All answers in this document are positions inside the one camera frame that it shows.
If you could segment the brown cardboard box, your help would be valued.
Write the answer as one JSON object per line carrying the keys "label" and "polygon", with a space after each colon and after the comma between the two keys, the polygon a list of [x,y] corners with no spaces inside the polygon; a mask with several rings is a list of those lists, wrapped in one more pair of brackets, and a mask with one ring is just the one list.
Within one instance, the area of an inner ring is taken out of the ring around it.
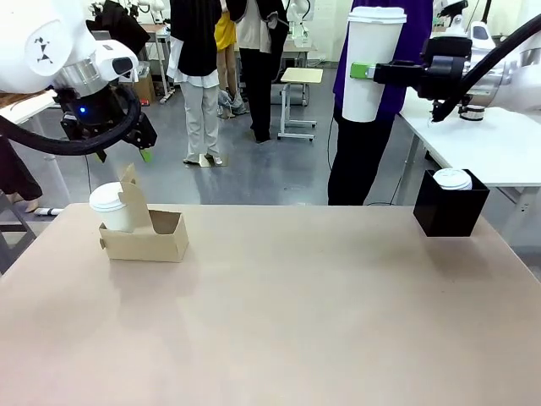
{"label": "brown cardboard box", "polygon": [[155,87],[150,73],[140,75],[132,86],[142,104],[150,105],[156,101]]}

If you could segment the small beige rolling table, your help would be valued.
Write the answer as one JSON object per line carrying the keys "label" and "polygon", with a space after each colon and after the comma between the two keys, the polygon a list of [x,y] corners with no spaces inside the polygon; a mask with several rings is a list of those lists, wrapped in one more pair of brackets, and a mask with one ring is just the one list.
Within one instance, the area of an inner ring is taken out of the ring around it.
{"label": "small beige rolling table", "polygon": [[314,134],[301,134],[287,132],[289,128],[315,129],[317,122],[314,120],[299,120],[291,118],[291,86],[292,85],[318,85],[323,76],[322,69],[312,68],[287,68],[281,77],[283,87],[281,89],[281,116],[280,128],[277,139],[300,139],[312,142]]}

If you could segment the white table with brown fur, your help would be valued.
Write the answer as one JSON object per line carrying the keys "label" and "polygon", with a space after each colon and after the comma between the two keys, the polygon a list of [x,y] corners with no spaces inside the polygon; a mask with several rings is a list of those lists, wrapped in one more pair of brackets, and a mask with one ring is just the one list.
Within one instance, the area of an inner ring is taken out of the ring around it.
{"label": "white table with brown fur", "polygon": [[[53,100],[55,95],[56,93],[54,91],[44,91],[37,96],[26,98],[23,101],[17,101],[7,107],[1,108],[0,116],[17,125],[29,121],[32,129],[41,134],[43,132],[43,127],[38,115],[48,108],[57,107],[56,102]],[[52,179],[61,196],[63,204],[70,204],[71,196],[58,166],[56,157],[50,153],[42,152],[41,154],[52,174]]]}

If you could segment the person in black top white trousers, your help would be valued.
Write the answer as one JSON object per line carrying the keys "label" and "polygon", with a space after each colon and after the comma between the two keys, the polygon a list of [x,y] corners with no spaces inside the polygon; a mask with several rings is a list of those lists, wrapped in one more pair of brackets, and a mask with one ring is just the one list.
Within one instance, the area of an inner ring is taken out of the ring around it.
{"label": "person in black top white trousers", "polygon": [[200,154],[218,158],[216,24],[220,0],[170,0],[171,53],[167,75],[180,85],[184,99],[188,149],[184,159]]}

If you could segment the person in black and beige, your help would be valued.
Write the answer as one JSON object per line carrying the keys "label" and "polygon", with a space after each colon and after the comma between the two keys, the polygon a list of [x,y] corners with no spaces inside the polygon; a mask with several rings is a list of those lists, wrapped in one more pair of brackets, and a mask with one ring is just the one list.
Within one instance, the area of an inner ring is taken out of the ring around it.
{"label": "person in black and beige", "polygon": [[289,31],[282,0],[226,0],[236,25],[255,140],[271,139],[271,84],[279,74]]}

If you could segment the black hanging cloth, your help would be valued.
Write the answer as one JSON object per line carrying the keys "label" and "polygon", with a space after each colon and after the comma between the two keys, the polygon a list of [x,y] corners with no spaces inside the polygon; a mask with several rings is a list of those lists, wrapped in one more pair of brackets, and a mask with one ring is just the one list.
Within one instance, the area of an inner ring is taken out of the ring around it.
{"label": "black hanging cloth", "polygon": [[139,54],[150,39],[150,35],[128,14],[120,3],[105,0],[101,11],[93,20],[86,20],[90,31],[107,31],[113,40],[119,41],[135,54]]}

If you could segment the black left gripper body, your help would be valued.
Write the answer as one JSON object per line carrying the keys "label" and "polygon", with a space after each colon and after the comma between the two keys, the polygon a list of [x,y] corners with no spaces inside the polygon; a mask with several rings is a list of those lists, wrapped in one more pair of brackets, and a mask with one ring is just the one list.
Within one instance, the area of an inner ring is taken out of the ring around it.
{"label": "black left gripper body", "polygon": [[55,151],[104,151],[119,141],[137,148],[156,144],[157,132],[131,87],[106,85],[84,97],[64,89],[53,100],[64,112],[61,125],[68,131],[68,140],[58,141]]}

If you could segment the black chair frame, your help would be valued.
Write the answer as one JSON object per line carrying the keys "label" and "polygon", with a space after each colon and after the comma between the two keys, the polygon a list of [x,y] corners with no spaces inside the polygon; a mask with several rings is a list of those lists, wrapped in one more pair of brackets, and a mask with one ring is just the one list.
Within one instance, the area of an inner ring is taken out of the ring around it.
{"label": "black chair frame", "polygon": [[0,222],[0,275],[3,275],[36,239],[36,234],[29,224],[0,191],[0,215],[5,211],[10,211],[17,222]]}

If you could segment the large white table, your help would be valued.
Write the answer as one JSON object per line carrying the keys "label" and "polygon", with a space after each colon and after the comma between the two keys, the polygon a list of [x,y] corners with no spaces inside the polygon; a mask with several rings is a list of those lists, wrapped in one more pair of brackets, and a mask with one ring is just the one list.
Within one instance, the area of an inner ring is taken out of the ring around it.
{"label": "large white table", "polygon": [[541,124],[501,108],[466,121],[431,121],[432,103],[407,91],[401,117],[442,167],[467,169],[487,186],[541,187]]}

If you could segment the short white lidded paper cup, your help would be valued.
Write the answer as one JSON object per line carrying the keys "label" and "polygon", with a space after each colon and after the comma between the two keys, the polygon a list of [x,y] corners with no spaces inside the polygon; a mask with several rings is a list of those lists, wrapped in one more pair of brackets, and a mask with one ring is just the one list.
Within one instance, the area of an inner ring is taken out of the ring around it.
{"label": "short white lidded paper cup", "polygon": [[134,226],[130,220],[128,205],[122,203],[119,196],[122,192],[120,182],[103,184],[92,191],[89,205],[99,214],[106,229],[132,233]]}

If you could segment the person in purple hoodie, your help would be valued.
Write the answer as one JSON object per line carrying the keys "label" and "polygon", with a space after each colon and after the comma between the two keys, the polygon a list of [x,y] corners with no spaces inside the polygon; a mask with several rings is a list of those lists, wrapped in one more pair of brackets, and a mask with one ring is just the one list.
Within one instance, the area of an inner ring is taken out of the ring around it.
{"label": "person in purple hoodie", "polygon": [[[420,62],[420,52],[432,30],[433,0],[352,0],[351,8],[356,7],[403,8],[407,21],[402,27],[393,58]],[[330,206],[361,206],[364,203],[376,178],[395,116],[402,110],[406,95],[404,88],[387,85],[374,121],[355,123],[343,118],[347,44],[348,41],[344,41],[333,87],[333,118],[338,132],[336,156],[328,181]]]}

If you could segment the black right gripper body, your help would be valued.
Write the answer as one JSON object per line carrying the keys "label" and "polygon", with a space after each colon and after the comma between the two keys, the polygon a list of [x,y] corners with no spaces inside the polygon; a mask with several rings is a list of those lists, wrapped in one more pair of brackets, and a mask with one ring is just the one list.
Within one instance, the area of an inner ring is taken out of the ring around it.
{"label": "black right gripper body", "polygon": [[447,100],[462,81],[467,58],[434,56],[424,69],[420,97],[431,101]]}

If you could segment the tall white lidded paper cup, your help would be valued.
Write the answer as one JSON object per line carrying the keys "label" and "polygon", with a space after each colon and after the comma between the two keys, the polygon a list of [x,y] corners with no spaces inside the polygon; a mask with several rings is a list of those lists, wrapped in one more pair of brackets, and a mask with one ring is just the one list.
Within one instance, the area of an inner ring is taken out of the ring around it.
{"label": "tall white lidded paper cup", "polygon": [[342,116],[351,122],[372,122],[385,89],[374,81],[375,68],[393,59],[407,15],[403,8],[356,7],[347,21]]}

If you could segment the brown cardboard cup carrier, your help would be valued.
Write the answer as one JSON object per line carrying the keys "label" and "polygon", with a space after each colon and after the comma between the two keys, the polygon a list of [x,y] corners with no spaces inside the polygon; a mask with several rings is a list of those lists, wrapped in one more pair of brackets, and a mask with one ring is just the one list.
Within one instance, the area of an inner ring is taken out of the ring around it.
{"label": "brown cardboard cup carrier", "polygon": [[151,210],[136,179],[134,165],[126,167],[118,181],[123,192],[122,203],[128,205],[132,233],[106,229],[101,219],[100,245],[111,260],[122,261],[182,261],[189,245],[183,214],[174,211]]}

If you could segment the black square box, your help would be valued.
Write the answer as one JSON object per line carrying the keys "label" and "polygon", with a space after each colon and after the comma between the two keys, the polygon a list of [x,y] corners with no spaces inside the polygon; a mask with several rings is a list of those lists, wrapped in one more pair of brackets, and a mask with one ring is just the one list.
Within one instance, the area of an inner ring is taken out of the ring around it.
{"label": "black square box", "polygon": [[433,179],[436,171],[427,170],[413,209],[418,224],[428,237],[468,237],[489,196],[488,187],[471,171],[471,190],[444,190]]}

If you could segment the person in yellow top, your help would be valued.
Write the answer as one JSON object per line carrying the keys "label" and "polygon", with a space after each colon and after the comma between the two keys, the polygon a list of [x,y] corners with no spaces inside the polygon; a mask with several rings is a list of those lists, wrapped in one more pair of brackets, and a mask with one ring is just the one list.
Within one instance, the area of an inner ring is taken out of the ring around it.
{"label": "person in yellow top", "polygon": [[238,93],[236,59],[234,45],[236,43],[235,24],[230,14],[225,11],[216,24],[215,39],[217,46],[217,72],[219,78],[218,115],[221,118],[232,118],[232,104]]}

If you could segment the person in dark maroon trousers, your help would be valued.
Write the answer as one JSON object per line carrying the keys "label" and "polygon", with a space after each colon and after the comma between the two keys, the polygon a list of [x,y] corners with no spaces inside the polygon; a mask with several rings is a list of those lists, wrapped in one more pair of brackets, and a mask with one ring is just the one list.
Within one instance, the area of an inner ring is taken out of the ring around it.
{"label": "person in dark maroon trousers", "polygon": [[42,197],[41,186],[9,140],[2,136],[0,136],[0,190],[12,204],[24,201],[26,213],[34,212],[39,207],[39,199]]}

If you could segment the brown furry cloth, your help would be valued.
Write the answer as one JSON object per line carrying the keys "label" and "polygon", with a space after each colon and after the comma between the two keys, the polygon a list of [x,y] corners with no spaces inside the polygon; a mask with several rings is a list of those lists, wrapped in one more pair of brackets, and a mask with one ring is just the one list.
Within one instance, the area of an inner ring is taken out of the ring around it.
{"label": "brown furry cloth", "polygon": [[39,96],[43,91],[38,91],[30,94],[15,94],[15,93],[2,93],[0,92],[0,108],[10,105],[15,102],[21,102],[30,99],[35,96]]}

